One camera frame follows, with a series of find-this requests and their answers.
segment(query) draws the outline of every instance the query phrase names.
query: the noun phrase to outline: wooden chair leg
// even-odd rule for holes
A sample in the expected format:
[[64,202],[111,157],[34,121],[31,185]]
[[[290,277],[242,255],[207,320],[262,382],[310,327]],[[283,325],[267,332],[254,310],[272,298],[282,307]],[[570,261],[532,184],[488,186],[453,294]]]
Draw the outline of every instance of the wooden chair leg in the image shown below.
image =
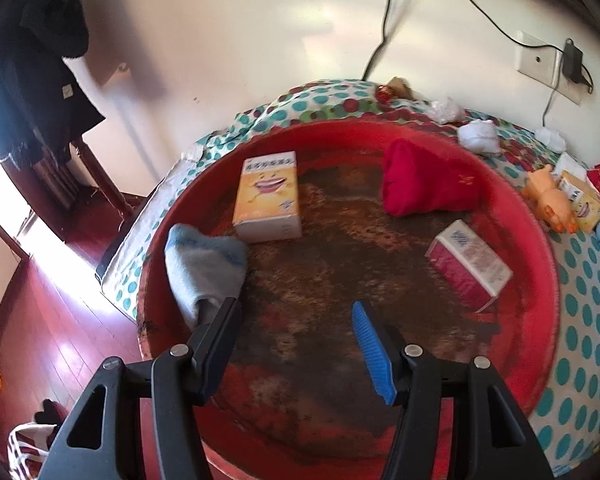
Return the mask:
[[123,220],[131,218],[134,213],[133,208],[126,202],[125,197],[120,193],[120,190],[113,183],[107,172],[104,171],[104,168],[91,151],[91,148],[82,140],[82,137],[72,141],[72,145],[76,149],[78,158],[80,158],[84,167],[87,168],[87,171],[89,171],[96,181],[96,184],[109,203],[117,210]]

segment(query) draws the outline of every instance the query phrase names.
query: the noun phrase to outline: orange toy pig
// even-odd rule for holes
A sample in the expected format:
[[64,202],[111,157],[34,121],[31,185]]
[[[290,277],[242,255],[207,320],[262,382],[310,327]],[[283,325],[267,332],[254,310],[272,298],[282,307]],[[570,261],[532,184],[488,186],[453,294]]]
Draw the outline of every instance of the orange toy pig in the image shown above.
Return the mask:
[[557,187],[551,176],[553,167],[547,164],[541,170],[527,175],[526,186],[522,190],[524,198],[536,202],[536,217],[547,222],[557,233],[578,230],[575,215],[568,197]]

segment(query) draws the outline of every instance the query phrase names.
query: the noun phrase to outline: small box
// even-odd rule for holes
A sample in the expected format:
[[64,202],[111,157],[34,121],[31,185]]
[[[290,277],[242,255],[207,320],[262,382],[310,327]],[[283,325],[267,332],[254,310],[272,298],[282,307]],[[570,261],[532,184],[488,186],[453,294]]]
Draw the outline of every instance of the small box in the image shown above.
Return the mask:
[[569,197],[578,227],[586,233],[600,221],[600,195],[589,184],[568,171],[560,174],[558,188]]
[[296,152],[248,158],[235,199],[234,228],[245,242],[302,235]]
[[487,308],[511,278],[511,270],[476,233],[456,220],[427,251],[435,269],[474,312]]

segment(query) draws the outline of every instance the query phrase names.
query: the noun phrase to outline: black power adapter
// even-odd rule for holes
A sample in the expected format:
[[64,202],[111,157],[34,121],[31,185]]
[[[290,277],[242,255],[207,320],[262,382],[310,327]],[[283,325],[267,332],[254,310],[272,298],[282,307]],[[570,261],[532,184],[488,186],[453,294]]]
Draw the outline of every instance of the black power adapter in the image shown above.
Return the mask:
[[562,75],[576,84],[585,84],[589,89],[589,93],[593,91],[591,83],[582,75],[582,51],[573,44],[571,39],[564,43]]

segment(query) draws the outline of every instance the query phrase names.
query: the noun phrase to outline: dark clothing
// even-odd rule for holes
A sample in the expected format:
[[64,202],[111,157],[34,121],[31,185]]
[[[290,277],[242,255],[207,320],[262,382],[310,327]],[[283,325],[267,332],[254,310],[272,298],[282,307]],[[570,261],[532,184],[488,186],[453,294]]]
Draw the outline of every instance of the dark clothing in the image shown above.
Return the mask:
[[70,160],[69,142],[104,120],[61,56],[81,56],[88,32],[79,0],[12,0],[0,20],[0,160],[18,168]]

